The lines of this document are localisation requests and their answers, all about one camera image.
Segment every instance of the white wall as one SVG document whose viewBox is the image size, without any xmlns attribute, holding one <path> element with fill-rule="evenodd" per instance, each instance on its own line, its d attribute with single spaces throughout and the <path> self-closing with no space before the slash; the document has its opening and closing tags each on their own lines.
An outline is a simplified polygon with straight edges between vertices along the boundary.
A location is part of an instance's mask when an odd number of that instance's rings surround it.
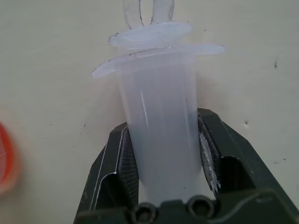
<svg viewBox="0 0 299 224">
<path fill-rule="evenodd" d="M 298 8 L 176 0 L 173 17 L 194 25 L 191 40 L 225 46 L 198 62 L 199 106 L 251 142 L 297 206 Z M 0 197 L 0 223 L 72 223 L 92 162 L 125 121 L 115 77 L 90 76 L 125 29 L 121 0 L 0 2 L 0 121 L 23 163 L 18 187 Z"/>
</svg>

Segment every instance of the wall stain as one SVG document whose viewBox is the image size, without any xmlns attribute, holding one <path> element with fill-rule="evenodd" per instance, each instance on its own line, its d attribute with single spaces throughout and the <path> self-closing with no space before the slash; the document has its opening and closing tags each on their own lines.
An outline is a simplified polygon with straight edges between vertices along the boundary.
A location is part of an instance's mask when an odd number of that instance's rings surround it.
<svg viewBox="0 0 299 224">
<path fill-rule="evenodd" d="M 277 60 L 274 61 L 274 68 L 275 68 L 275 70 L 278 68 L 277 67 Z"/>
</svg>

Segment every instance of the orange object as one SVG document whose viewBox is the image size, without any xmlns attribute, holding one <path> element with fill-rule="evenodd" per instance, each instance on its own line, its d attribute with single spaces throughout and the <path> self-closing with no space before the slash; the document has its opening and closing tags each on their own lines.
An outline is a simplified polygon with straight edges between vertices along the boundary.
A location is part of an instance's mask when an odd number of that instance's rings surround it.
<svg viewBox="0 0 299 224">
<path fill-rule="evenodd" d="M 18 173 L 18 156 L 8 133 L 0 123 L 0 194 L 14 186 Z"/>
</svg>

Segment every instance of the screw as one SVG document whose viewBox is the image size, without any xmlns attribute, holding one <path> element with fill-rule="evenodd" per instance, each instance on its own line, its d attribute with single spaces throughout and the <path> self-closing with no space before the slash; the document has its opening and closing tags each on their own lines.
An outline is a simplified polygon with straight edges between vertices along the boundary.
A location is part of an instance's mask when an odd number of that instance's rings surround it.
<svg viewBox="0 0 299 224">
<path fill-rule="evenodd" d="M 133 221 L 138 224 L 152 223 L 156 215 L 156 208 L 152 204 L 141 203 L 133 210 Z"/>
<path fill-rule="evenodd" d="M 215 213 L 214 203 L 205 196 L 195 196 L 187 204 L 189 212 L 199 218 L 211 218 Z"/>
</svg>

